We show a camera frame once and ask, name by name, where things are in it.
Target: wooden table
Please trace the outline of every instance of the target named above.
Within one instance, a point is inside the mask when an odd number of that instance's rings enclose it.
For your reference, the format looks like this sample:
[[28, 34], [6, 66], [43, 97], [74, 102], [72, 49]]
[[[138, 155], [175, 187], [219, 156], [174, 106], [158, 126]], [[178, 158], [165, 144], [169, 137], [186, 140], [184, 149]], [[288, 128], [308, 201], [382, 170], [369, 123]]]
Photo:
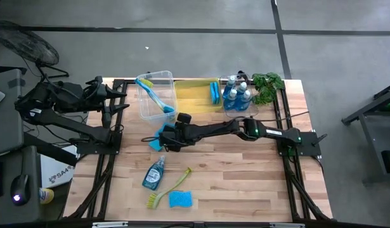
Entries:
[[[111, 86], [113, 78], [103, 79]], [[291, 115], [307, 111], [300, 80], [285, 80]], [[135, 85], [127, 89], [122, 124], [122, 148], [116, 157], [106, 220], [169, 220], [169, 221], [231, 221], [231, 222], [290, 222], [290, 208], [285, 185], [282, 159], [276, 143], [261, 138], [255, 142], [243, 141], [234, 135], [209, 137], [196, 146], [182, 148], [181, 152], [154, 152], [140, 139], [155, 132], [138, 113]], [[282, 101], [279, 100], [282, 117]], [[260, 106], [256, 119], [275, 119], [273, 106]], [[212, 124], [227, 121], [223, 111], [192, 115], [191, 124]], [[292, 118], [294, 127], [310, 131], [308, 114]], [[88, 124], [101, 125], [101, 114], [91, 112]], [[265, 122], [276, 127], [276, 122]], [[147, 209], [151, 190], [141, 186], [148, 168], [160, 155], [166, 155], [165, 173], [160, 189], [172, 186], [187, 167], [193, 173], [177, 190], [191, 191], [193, 206], [169, 208], [164, 196], [156, 210]], [[98, 156], [88, 155], [76, 168], [70, 187], [64, 216], [70, 215], [90, 192]], [[302, 174], [307, 192], [320, 209], [331, 217], [323, 174], [317, 161], [301, 157]], [[100, 205], [98, 194], [96, 212]], [[296, 194], [298, 212], [302, 215], [299, 194]]]

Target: gray floor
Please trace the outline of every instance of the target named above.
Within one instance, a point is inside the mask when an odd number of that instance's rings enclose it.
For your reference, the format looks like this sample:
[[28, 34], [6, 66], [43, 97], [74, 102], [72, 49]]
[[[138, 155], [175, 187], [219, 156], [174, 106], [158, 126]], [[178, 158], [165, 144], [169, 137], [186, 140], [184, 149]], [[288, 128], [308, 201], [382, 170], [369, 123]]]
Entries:
[[[283, 29], [390, 30], [390, 0], [277, 3]], [[0, 19], [22, 25], [275, 28], [269, 0], [5, 0]], [[159, 70], [170, 70], [175, 77], [218, 77], [238, 70], [283, 76], [276, 35], [38, 34], [58, 50], [57, 67], [69, 71], [69, 80], [76, 83], [96, 75], [131, 77]], [[390, 37], [286, 35], [284, 39], [292, 78], [303, 82], [313, 127], [328, 134], [321, 147], [334, 218], [390, 226], [390, 184], [362, 185], [361, 180], [374, 172], [374, 161], [369, 160], [360, 124], [345, 127], [340, 122], [390, 84]], [[1, 46], [0, 65], [25, 66]], [[26, 77], [30, 89], [37, 78], [30, 73]]]

